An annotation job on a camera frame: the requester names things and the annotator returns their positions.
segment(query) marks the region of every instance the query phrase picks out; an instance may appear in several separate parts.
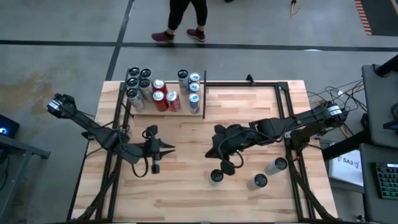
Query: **can lid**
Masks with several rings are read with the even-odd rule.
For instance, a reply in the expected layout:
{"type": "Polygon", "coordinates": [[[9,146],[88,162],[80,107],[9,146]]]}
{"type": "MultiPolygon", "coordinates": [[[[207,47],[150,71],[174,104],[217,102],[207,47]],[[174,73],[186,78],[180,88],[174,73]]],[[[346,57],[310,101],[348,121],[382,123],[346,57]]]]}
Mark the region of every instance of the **can lid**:
{"type": "Polygon", "coordinates": [[[287,167],[287,161],[284,158],[280,157],[275,160],[275,166],[280,170],[284,170],[287,167]]]}
{"type": "Polygon", "coordinates": [[[189,89],[190,89],[191,91],[199,91],[199,90],[200,90],[200,85],[197,84],[197,83],[192,83],[192,84],[189,86],[189,89]]]}
{"type": "Polygon", "coordinates": [[[192,103],[199,102],[199,100],[200,100],[200,97],[196,93],[189,94],[189,101],[191,101],[192,103]]]}
{"type": "Polygon", "coordinates": [[[191,73],[191,75],[189,76],[189,78],[192,81],[199,81],[200,80],[200,75],[197,72],[191,73]]]}
{"type": "Polygon", "coordinates": [[[147,68],[141,71],[142,78],[148,78],[148,77],[150,77],[151,74],[152,74],[152,72],[147,68]]]}
{"type": "Polygon", "coordinates": [[[254,183],[259,187],[265,187],[268,183],[268,180],[264,174],[257,174],[254,177],[254,183]]]}
{"type": "Polygon", "coordinates": [[[127,91],[126,95],[128,98],[134,98],[138,95],[138,91],[136,89],[130,89],[127,91]]]}
{"type": "Polygon", "coordinates": [[[210,178],[214,182],[221,182],[224,179],[223,171],[218,169],[211,171],[210,178]]]}
{"type": "Polygon", "coordinates": [[[155,101],[161,101],[164,99],[164,93],[162,91],[156,91],[154,93],[154,100],[155,101]]]}
{"type": "Polygon", "coordinates": [[[177,99],[177,97],[178,97],[178,93],[176,91],[170,91],[167,94],[166,99],[169,100],[169,101],[174,101],[174,100],[177,99]]]}
{"type": "Polygon", "coordinates": [[[134,87],[136,85],[138,85],[138,79],[136,78],[129,78],[129,80],[127,80],[127,85],[129,87],[134,87]]]}
{"type": "Polygon", "coordinates": [[[137,76],[137,75],[139,75],[139,68],[137,68],[137,67],[130,68],[129,73],[130,73],[130,75],[132,75],[132,76],[137,76]]]}
{"type": "Polygon", "coordinates": [[[140,86],[141,88],[147,88],[147,87],[149,87],[149,86],[150,86],[150,81],[149,81],[149,79],[143,79],[143,80],[141,80],[141,81],[139,82],[139,86],[140,86]]]}
{"type": "Polygon", "coordinates": [[[188,77],[188,71],[186,71],[186,70],[180,70],[180,71],[177,73],[177,75],[178,75],[179,78],[187,78],[187,77],[188,77]]]}
{"type": "Polygon", "coordinates": [[[162,80],[155,80],[154,81],[154,87],[155,88],[163,88],[164,82],[162,80]]]}

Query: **shoe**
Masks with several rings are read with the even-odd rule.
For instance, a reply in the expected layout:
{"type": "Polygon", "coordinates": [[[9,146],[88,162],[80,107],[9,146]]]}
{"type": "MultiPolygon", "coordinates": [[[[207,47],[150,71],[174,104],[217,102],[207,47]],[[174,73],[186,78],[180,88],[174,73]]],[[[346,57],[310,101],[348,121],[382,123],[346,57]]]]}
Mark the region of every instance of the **shoe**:
{"type": "Polygon", "coordinates": [[[165,31],[161,33],[152,34],[152,39],[156,42],[172,43],[174,42],[174,35],[170,35],[165,31]]]}
{"type": "Polygon", "coordinates": [[[206,40],[205,33],[198,29],[187,29],[187,34],[189,37],[204,42],[206,40]]]}

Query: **concrete floor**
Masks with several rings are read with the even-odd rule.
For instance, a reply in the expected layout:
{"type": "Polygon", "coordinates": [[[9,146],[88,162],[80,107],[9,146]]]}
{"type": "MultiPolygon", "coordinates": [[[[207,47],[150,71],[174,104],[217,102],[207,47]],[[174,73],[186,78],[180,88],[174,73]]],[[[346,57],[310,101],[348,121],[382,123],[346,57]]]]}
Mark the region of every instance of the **concrete floor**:
{"type": "MultiPolygon", "coordinates": [[[[128,0],[1,0],[0,40],[116,42],[128,0]]],[[[307,0],[289,16],[289,0],[208,0],[207,42],[212,44],[398,47],[396,37],[368,36],[353,1],[307,0]]],[[[124,42],[149,42],[165,29],[168,1],[135,0],[124,42]]],[[[195,25],[190,7],[176,42],[193,43],[184,30],[195,25]]],[[[96,113],[114,47],[0,45],[0,113],[21,123],[18,139],[52,152],[32,160],[9,223],[65,221],[87,141],[71,121],[53,117],[45,105],[54,93],[75,97],[80,110],[96,113]]],[[[305,80],[308,91],[340,86],[361,78],[361,66],[383,63],[390,52],[308,52],[301,50],[160,49],[122,47],[112,80],[128,67],[147,67],[165,80],[181,68],[208,71],[209,80],[305,80]]],[[[358,93],[364,102],[364,93],[358,93]]],[[[360,131],[362,111],[347,125],[360,131]]],[[[325,138],[339,141],[332,132],[325,138]]],[[[363,213],[361,195],[333,189],[340,218],[363,213]]]]}

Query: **tray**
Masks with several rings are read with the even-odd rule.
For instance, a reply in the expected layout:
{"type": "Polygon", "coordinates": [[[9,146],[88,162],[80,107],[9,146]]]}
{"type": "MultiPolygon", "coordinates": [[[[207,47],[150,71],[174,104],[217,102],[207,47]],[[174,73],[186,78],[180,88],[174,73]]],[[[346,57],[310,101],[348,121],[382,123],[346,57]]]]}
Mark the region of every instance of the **tray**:
{"type": "Polygon", "coordinates": [[[180,96],[181,102],[181,109],[178,112],[172,112],[170,110],[160,112],[156,109],[155,103],[149,103],[148,101],[144,100],[145,103],[145,110],[138,112],[134,107],[131,107],[131,114],[134,115],[149,115],[149,116],[203,116],[203,103],[204,99],[204,84],[200,85],[200,112],[198,114],[193,114],[190,111],[189,105],[189,95],[183,95],[180,93],[180,86],[178,83],[168,83],[166,82],[167,90],[168,91],[176,91],[180,96]]]}

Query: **wooden table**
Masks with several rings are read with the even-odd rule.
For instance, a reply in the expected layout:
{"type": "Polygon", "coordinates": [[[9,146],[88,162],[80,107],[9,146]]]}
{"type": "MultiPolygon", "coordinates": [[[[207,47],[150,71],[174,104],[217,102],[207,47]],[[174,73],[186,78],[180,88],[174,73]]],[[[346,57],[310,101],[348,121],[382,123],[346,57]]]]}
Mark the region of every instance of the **wooden table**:
{"type": "MultiPolygon", "coordinates": [[[[294,113],[309,110],[304,82],[288,83],[294,113]]],[[[119,84],[104,83],[96,115],[100,124],[113,120],[119,84]]],[[[249,191],[246,188],[248,179],[264,173],[264,167],[276,157],[285,156],[282,143],[246,149],[242,153],[244,166],[235,175],[225,176],[217,187],[212,187],[208,181],[210,172],[220,168],[220,160],[205,158],[212,146],[214,125],[240,123],[248,126],[250,121],[278,116],[273,88],[209,87],[206,119],[174,116],[136,116],[130,119],[131,142],[143,142],[141,132],[156,124],[159,127],[158,138],[174,145],[176,151],[161,160],[159,174],[149,173],[141,179],[135,177],[130,164],[123,161],[114,222],[296,222],[288,169],[268,176],[268,184],[263,189],[249,191]]],[[[88,153],[99,147],[97,142],[91,142],[88,153]]],[[[303,153],[311,190],[336,217],[322,153],[311,147],[303,153]]],[[[106,151],[99,151],[86,159],[72,218],[81,215],[100,190],[105,157],[106,151]]],[[[144,162],[139,161],[136,169],[142,173],[144,162]]],[[[304,196],[300,193],[304,214],[308,217],[304,196]]],[[[103,215],[108,211],[109,195],[110,191],[103,215]]]]}

